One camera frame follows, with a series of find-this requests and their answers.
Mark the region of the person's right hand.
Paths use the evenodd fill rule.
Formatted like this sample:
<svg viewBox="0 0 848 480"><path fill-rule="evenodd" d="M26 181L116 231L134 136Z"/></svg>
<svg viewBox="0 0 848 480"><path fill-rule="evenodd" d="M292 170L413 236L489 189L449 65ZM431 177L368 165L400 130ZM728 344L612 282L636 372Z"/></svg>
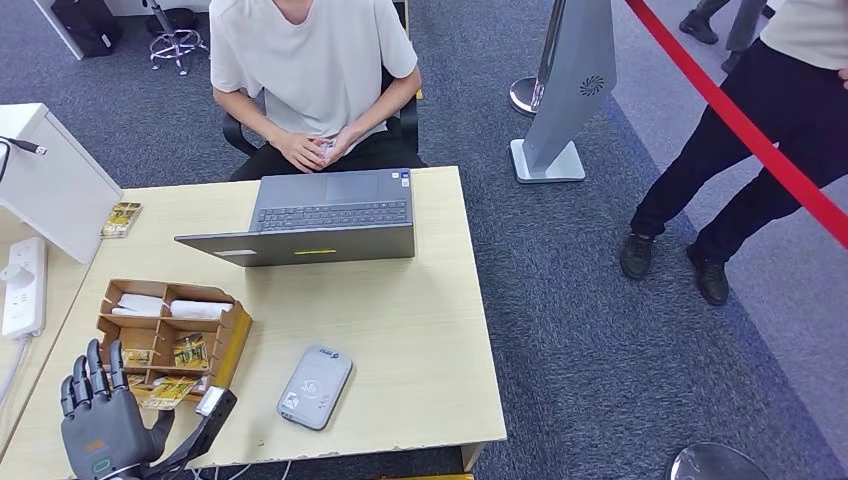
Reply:
<svg viewBox="0 0 848 480"><path fill-rule="evenodd" d="M326 140L323 138L279 129L268 141L291 165L303 173L318 172L325 168L323 145Z"/></svg>

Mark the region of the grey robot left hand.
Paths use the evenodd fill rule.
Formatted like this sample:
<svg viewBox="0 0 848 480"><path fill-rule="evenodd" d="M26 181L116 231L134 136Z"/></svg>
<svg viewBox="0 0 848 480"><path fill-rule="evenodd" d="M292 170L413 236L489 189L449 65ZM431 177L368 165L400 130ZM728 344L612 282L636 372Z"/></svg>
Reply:
<svg viewBox="0 0 848 480"><path fill-rule="evenodd" d="M164 410L146 427L125 372L106 370L92 339L60 385L61 435L78 479L157 479L151 465L163 454L175 413Z"/></svg>

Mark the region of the person's left hand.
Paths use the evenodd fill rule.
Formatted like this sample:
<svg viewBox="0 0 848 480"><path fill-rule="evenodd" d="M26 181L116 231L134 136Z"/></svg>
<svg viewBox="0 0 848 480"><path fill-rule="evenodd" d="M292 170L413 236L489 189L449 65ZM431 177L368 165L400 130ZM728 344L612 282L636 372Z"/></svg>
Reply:
<svg viewBox="0 0 848 480"><path fill-rule="evenodd" d="M361 137L353 126L344 127L335 137L321 145L320 169L326 169L341 159Z"/></svg>

